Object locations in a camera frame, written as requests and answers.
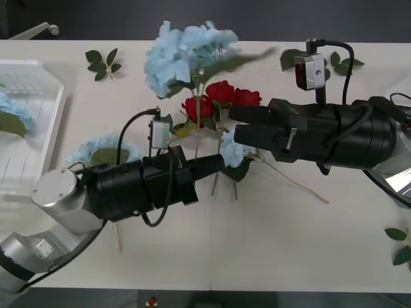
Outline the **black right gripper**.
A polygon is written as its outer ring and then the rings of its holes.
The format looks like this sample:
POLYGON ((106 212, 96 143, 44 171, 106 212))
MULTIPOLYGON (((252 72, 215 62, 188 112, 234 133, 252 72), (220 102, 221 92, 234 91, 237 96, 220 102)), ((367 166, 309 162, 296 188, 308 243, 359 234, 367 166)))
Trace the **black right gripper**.
POLYGON ((306 160, 339 163, 338 144, 326 141, 340 133, 340 106, 296 105, 273 98, 265 106, 233 106, 228 118, 236 125, 234 141, 268 150, 281 162, 306 160))

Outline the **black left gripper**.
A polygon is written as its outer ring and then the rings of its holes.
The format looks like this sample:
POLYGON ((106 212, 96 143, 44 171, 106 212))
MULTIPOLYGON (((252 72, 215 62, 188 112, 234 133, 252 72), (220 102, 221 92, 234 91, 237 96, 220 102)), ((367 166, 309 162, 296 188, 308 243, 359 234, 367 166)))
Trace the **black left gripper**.
POLYGON ((220 154, 186 160, 181 146, 169 153, 145 157, 141 165, 141 181, 144 195, 140 199, 141 210, 155 210, 165 205, 198 202, 195 181, 223 171, 225 163, 220 154))

